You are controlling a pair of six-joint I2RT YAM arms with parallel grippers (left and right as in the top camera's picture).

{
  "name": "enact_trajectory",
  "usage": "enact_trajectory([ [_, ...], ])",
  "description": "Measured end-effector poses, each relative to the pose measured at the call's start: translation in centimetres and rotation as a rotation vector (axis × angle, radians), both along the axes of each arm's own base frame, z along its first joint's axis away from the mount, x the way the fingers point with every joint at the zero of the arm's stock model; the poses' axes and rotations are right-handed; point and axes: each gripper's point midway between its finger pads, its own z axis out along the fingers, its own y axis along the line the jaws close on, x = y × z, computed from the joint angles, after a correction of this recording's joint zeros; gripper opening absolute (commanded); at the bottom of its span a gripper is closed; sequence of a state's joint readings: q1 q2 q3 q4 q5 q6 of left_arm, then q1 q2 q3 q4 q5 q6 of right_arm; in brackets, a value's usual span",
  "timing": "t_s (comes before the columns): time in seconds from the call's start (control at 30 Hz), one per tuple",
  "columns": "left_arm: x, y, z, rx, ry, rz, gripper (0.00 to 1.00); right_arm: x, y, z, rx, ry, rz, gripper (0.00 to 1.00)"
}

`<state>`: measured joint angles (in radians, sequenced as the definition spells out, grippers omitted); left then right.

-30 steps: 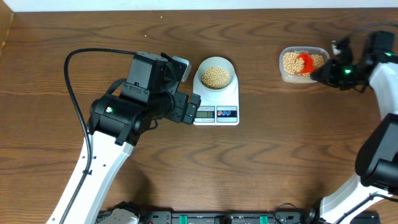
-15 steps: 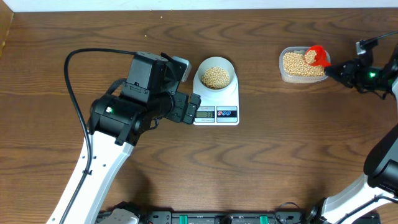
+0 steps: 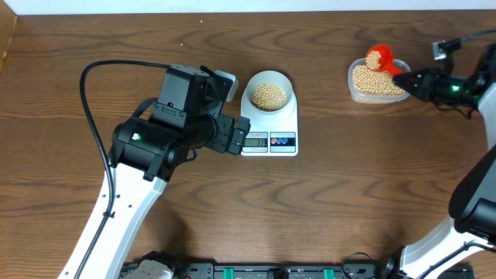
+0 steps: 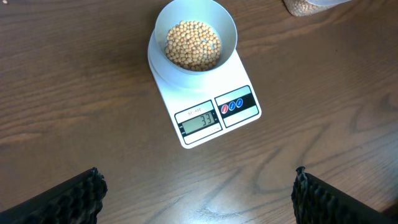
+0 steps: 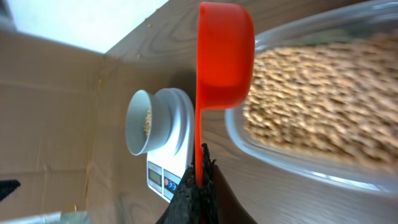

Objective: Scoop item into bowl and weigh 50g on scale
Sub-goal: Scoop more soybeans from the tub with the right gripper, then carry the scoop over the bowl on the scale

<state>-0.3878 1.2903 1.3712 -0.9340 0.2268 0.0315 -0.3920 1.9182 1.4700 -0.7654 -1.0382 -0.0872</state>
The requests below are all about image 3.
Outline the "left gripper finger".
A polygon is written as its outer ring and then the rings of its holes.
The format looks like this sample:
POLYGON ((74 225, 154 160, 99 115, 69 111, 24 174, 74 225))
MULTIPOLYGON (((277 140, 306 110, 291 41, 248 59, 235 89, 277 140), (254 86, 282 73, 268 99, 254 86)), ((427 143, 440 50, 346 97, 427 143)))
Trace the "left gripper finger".
POLYGON ((231 141, 229 142, 229 145, 227 147, 227 152, 233 155, 240 155, 243 149, 244 140, 245 140, 244 133, 235 133, 232 136, 231 141))
POLYGON ((246 136, 247 133, 250 131, 250 120, 244 116, 240 116, 237 119, 237 126, 235 129, 235 136, 246 136))

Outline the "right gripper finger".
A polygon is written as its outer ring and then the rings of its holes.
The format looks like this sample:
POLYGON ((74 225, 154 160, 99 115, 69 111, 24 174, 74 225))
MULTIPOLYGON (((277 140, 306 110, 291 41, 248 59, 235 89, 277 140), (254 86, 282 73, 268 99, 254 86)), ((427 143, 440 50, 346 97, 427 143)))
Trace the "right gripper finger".
POLYGON ((438 74, 437 67, 426 67, 415 71, 396 74, 393 77, 394 83, 419 83, 423 78, 438 74))
POLYGON ((408 92, 411 96, 416 97, 416 98, 423 98, 423 96, 422 96, 422 82, 421 81, 394 79, 393 83, 397 87, 408 92))

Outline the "red plastic measuring scoop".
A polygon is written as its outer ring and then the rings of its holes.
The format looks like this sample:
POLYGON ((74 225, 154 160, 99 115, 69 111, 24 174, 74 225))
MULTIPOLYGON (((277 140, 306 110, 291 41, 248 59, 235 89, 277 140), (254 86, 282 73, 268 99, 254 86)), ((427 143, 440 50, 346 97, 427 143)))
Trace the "red plastic measuring scoop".
POLYGON ((372 46, 365 56, 365 64, 368 69, 375 72, 389 73, 392 76, 403 73, 394 66, 394 53, 387 44, 372 46))

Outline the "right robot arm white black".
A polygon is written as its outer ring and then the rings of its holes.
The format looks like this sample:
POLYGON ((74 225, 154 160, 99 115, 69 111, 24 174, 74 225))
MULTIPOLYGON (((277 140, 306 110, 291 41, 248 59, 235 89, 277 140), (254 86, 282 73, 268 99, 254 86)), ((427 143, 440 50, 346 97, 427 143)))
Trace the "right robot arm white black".
POLYGON ((487 153, 456 186, 449 214, 416 243, 389 260, 386 278, 437 278, 482 250, 495 251, 495 46, 489 45, 469 78, 454 77, 452 53, 460 39, 432 45, 443 67, 399 74, 394 83, 440 110, 467 107, 484 119, 487 153))

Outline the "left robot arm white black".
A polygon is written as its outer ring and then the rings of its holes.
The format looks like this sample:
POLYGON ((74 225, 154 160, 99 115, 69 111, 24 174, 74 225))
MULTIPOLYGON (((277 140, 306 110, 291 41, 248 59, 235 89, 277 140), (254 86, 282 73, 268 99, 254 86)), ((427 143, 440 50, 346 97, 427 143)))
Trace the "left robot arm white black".
POLYGON ((137 117, 118 125, 95 207, 60 277, 117 278, 174 169, 204 146, 240 154, 249 130, 249 119, 224 115, 202 115, 180 132, 137 117))

